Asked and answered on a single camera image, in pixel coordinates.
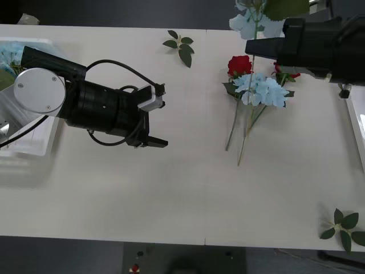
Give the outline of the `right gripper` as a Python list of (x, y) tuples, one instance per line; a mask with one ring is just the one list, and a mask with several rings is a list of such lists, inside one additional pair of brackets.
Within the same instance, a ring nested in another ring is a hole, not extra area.
[(346, 83), (346, 67), (340, 64), (336, 40), (341, 28), (341, 17), (324, 22), (288, 18), (283, 25), (285, 37), (249, 40), (245, 53), (277, 59), (277, 64), (286, 73), (296, 71), (318, 79), (330, 74), (333, 83)]

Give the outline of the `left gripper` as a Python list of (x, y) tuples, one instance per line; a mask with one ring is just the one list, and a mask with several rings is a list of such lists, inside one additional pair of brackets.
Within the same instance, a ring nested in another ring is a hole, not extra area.
[[(121, 145), (123, 143), (128, 143), (128, 141), (137, 141), (138, 134), (145, 130), (145, 124), (148, 123), (149, 114), (145, 111), (140, 111), (140, 117), (132, 127), (132, 130), (127, 132), (125, 138), (121, 141), (115, 143), (116, 146)], [(168, 141), (162, 140), (156, 137), (147, 136), (145, 141), (143, 141), (142, 147), (156, 147), (156, 148), (164, 148), (168, 145)]]

